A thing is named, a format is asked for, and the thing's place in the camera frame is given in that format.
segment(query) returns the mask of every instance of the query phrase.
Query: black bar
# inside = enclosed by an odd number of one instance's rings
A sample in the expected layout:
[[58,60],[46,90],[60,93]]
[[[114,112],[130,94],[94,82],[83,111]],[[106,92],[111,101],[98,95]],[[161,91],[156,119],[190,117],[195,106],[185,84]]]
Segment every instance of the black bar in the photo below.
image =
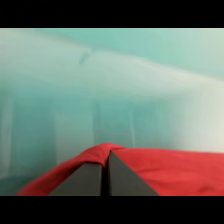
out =
[[108,175],[111,196],[159,196],[114,153],[109,156]]
[[102,166],[83,164],[49,196],[100,196]]

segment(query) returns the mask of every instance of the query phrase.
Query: red cloth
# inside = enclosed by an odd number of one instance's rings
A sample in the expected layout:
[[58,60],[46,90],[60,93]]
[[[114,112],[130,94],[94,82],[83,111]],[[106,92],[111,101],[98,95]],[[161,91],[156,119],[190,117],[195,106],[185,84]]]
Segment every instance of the red cloth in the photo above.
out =
[[161,196],[224,195],[224,154],[162,149],[126,149],[101,144],[57,166],[28,184],[18,196],[45,196],[83,163],[103,166],[110,151]]

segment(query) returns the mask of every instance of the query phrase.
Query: red fabric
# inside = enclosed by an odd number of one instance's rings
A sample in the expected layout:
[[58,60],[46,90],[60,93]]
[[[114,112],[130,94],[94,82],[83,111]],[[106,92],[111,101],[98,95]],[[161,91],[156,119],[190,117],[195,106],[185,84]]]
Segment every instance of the red fabric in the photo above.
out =
[[22,189],[19,196],[48,195],[83,163],[105,166],[110,151],[161,196],[224,195],[224,154],[94,146]]

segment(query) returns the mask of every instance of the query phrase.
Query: blurry background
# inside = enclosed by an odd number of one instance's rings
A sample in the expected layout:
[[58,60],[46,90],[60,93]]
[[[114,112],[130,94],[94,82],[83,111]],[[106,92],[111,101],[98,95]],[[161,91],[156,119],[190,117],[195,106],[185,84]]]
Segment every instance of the blurry background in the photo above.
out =
[[223,152],[223,40],[223,29],[0,29],[0,195],[102,142]]

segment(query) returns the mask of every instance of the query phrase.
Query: red blanket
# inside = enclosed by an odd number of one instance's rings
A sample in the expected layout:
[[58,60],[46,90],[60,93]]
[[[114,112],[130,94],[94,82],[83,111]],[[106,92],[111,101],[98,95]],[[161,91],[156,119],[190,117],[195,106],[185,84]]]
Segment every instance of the red blanket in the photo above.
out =
[[23,188],[18,196],[46,196],[84,163],[106,165],[113,151],[161,196],[224,195],[224,154],[127,149],[101,144],[85,150]]

